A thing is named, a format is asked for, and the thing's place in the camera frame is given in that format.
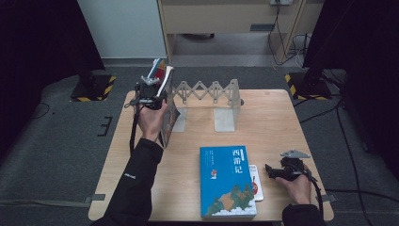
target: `black sleeve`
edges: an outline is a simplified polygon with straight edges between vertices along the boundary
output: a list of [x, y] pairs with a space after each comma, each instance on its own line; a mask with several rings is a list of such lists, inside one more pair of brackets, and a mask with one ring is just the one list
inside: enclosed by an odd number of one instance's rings
[[92, 226], [147, 224], [152, 212], [151, 188], [163, 151], [150, 140], [138, 141], [104, 216]]
[[288, 205], [282, 211], [285, 226], [325, 226], [319, 209], [312, 204]]

